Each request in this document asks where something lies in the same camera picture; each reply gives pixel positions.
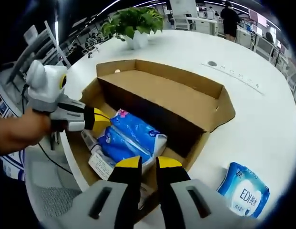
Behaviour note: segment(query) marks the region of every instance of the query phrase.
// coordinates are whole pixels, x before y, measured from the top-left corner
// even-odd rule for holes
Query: office desk
[[[256,53],[223,38],[192,31],[164,30],[148,39],[149,45],[140,50],[129,50],[125,42],[117,39],[103,43],[100,53],[90,59],[81,58],[68,70],[65,93],[70,98],[80,99],[81,91],[96,77],[96,64],[124,59],[171,65],[223,84],[236,116],[211,133],[189,175],[216,190],[231,162],[247,166],[270,188],[271,195],[260,215],[264,218],[283,194],[296,166],[296,106],[286,79]],[[206,66],[208,61],[248,78],[249,83],[259,85],[262,93],[228,73]],[[86,190],[88,184],[64,132],[61,138],[78,185]],[[147,217],[150,223],[162,222],[159,208]]]

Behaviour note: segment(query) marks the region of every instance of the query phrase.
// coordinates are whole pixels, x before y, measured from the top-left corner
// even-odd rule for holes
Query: blue wet wipes package
[[[269,188],[250,169],[232,162],[218,192],[239,216],[257,218],[270,195]]]
[[[161,150],[167,141],[166,135],[162,135],[154,127],[122,109],[111,119],[111,123],[151,154]]]
[[[152,157],[152,154],[134,144],[114,126],[107,127],[98,142],[103,153],[116,163],[134,156],[141,156],[145,163]]]

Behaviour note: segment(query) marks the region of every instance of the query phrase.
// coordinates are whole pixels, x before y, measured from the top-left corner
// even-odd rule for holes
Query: cardboard box flap
[[[98,64],[97,76],[174,112],[207,132],[234,117],[235,111],[221,84],[185,70],[129,60]]]

